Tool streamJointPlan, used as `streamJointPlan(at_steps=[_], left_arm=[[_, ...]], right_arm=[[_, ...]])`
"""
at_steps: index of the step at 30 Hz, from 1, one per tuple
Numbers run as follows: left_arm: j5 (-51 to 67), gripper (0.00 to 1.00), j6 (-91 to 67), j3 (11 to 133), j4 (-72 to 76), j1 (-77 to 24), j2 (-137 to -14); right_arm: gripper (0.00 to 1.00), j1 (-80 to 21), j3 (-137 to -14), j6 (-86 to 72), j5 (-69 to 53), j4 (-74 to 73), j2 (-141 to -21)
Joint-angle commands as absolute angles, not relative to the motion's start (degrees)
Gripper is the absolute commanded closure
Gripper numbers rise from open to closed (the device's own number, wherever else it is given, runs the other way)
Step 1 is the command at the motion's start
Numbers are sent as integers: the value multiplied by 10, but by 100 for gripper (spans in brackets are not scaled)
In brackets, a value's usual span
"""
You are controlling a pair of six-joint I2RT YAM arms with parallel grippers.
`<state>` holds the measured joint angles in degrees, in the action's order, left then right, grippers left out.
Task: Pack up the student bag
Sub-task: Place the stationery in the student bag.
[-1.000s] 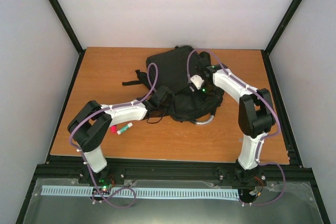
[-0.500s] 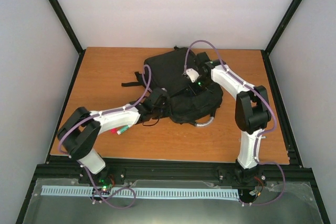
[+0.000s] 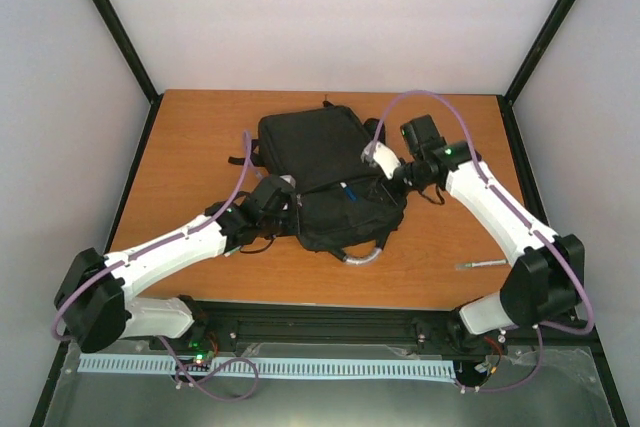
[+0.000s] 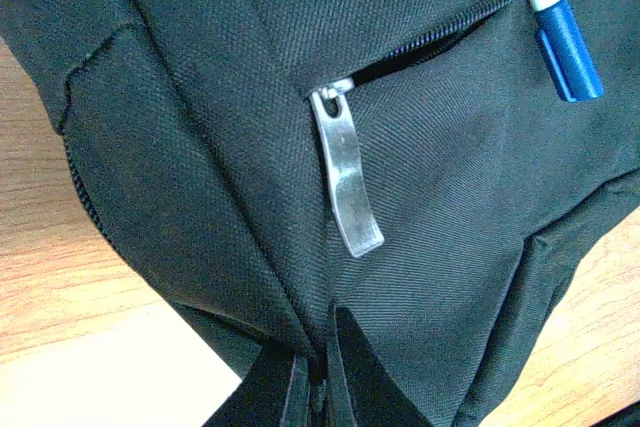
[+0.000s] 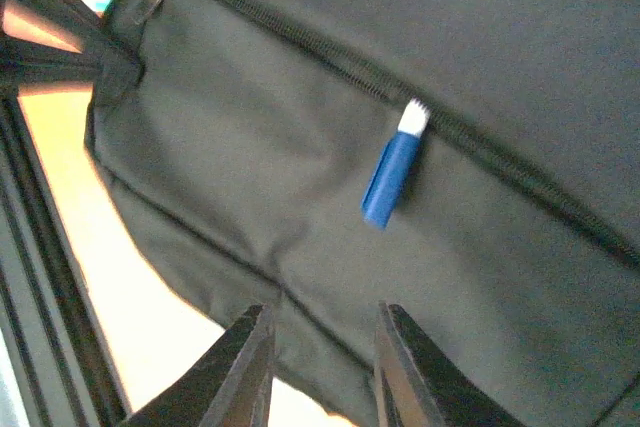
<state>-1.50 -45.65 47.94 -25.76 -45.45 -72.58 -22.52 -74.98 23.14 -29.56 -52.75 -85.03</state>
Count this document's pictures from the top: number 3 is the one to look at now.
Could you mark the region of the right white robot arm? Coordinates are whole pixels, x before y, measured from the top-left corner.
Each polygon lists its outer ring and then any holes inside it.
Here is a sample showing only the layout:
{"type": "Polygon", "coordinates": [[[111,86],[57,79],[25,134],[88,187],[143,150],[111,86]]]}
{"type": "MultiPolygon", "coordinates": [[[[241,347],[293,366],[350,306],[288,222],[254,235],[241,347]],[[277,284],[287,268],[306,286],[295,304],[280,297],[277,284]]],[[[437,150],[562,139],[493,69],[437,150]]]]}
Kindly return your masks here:
{"type": "Polygon", "coordinates": [[[560,236],[529,213],[467,141],[447,143],[430,116],[402,125],[401,133],[412,161],[401,161],[378,139],[364,148],[363,161],[402,192],[431,185],[446,191],[491,235],[511,268],[499,291],[452,312],[448,331],[456,348],[490,331],[550,321],[582,301],[585,251],[575,235],[560,236]]]}

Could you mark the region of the blue cap white pen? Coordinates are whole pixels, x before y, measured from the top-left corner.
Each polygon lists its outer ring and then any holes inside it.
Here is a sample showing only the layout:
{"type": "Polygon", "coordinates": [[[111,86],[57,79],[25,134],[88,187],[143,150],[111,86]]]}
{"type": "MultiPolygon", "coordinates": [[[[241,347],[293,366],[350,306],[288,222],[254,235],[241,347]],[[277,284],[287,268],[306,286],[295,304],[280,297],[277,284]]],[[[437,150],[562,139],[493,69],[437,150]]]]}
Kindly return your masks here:
{"type": "Polygon", "coordinates": [[[351,201],[356,201],[357,200],[357,197],[356,197],[355,193],[350,189],[350,187],[345,182],[341,182],[340,183],[340,187],[346,193],[346,195],[348,196],[348,198],[351,201]]]}

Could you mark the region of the black student backpack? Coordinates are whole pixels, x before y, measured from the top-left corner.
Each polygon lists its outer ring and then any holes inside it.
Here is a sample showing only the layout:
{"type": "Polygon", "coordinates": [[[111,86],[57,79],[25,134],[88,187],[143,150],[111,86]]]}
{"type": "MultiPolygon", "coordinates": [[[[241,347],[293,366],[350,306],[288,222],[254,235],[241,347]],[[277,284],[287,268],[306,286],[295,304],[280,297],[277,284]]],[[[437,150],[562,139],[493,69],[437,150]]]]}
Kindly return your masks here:
{"type": "Polygon", "coordinates": [[[246,160],[269,175],[296,182],[301,246],[326,252],[345,264],[365,265],[382,253],[404,218],[406,197],[391,197],[383,174],[361,153],[373,135],[347,106],[322,107],[263,117],[246,160]],[[351,201],[340,187],[355,193],[351,201]]]}

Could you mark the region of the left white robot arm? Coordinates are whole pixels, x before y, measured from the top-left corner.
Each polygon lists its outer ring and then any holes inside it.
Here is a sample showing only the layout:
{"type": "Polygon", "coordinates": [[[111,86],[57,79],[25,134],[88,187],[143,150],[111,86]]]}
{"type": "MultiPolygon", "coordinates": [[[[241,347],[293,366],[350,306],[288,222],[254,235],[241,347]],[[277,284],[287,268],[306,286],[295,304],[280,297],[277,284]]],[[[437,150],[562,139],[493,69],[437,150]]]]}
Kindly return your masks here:
{"type": "Polygon", "coordinates": [[[198,262],[228,256],[262,238],[295,231],[295,182],[269,175],[250,193],[216,203],[182,227],[124,251],[89,248],[73,259],[54,298],[55,321],[84,353],[123,338],[163,336],[201,347],[208,325],[184,297],[151,299],[143,292],[198,262]]]}

